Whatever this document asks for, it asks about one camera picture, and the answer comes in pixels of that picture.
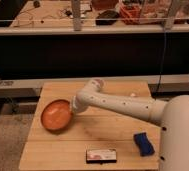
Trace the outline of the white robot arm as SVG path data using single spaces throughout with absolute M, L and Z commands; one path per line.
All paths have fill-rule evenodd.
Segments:
M 189 95 L 169 101 L 116 96 L 102 93 L 103 85 L 101 79 L 89 80 L 72 98 L 72 112 L 81 113 L 93 106 L 158 125 L 159 171 L 189 171 Z

